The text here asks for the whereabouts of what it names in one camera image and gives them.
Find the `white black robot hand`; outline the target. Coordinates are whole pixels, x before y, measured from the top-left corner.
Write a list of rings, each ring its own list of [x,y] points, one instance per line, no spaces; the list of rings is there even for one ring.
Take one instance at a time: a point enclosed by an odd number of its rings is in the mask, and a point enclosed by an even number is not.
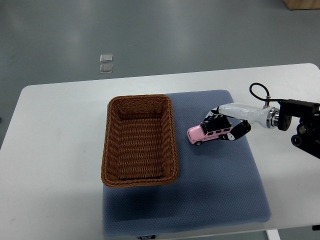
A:
[[[229,133],[221,134],[218,137],[220,140],[235,141],[247,134],[251,130],[251,124],[253,123],[259,123],[264,128],[272,128],[271,121],[274,111],[270,106],[258,108],[233,102],[211,109],[204,120],[206,121],[218,114],[242,120]]]

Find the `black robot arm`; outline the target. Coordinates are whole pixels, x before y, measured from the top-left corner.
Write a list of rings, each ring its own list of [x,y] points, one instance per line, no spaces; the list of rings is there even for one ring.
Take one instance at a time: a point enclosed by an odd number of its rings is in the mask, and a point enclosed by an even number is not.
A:
[[[279,109],[271,111],[266,123],[268,127],[276,127],[287,131],[292,118],[299,122],[290,141],[292,145],[316,158],[320,157],[320,104],[294,99],[269,99],[266,103],[277,102]]]

